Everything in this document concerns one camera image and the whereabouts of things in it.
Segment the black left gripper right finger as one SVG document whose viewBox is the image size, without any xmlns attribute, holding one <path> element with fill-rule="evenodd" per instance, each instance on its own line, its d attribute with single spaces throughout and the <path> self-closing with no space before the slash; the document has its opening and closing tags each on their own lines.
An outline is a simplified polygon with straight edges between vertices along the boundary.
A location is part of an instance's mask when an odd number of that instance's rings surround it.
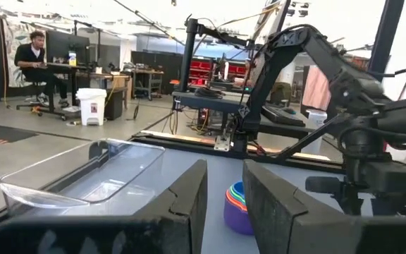
<svg viewBox="0 0 406 254">
<path fill-rule="evenodd" d="M 355 253 L 355 219 L 313 198 L 262 165 L 246 159 L 242 182 L 260 253 Z"/>
</svg>

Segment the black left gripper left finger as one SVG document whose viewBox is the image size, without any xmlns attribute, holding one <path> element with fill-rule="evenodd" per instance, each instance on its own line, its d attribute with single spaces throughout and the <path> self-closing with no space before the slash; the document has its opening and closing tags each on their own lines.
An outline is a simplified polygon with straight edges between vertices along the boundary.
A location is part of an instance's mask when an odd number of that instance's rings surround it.
<svg viewBox="0 0 406 254">
<path fill-rule="evenodd" d="M 134 216 L 148 223 L 135 253 L 200 254 L 207 213 L 207 162 L 197 160 Z"/>
</svg>

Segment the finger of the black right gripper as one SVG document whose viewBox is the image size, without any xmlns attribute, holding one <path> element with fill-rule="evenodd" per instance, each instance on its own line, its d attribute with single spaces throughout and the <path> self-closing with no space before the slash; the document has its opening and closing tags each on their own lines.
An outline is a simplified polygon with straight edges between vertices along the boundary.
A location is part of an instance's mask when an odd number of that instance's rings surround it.
<svg viewBox="0 0 406 254">
<path fill-rule="evenodd" d="M 331 176 L 309 176 L 305 180 L 305 190 L 315 193 L 346 193 L 361 189 L 361 186 Z"/>
<path fill-rule="evenodd" d="M 342 211 L 349 215 L 361 215 L 361 207 L 364 202 L 363 199 L 358 198 L 358 194 L 354 193 L 335 193 L 335 199 L 340 205 Z"/>
</svg>

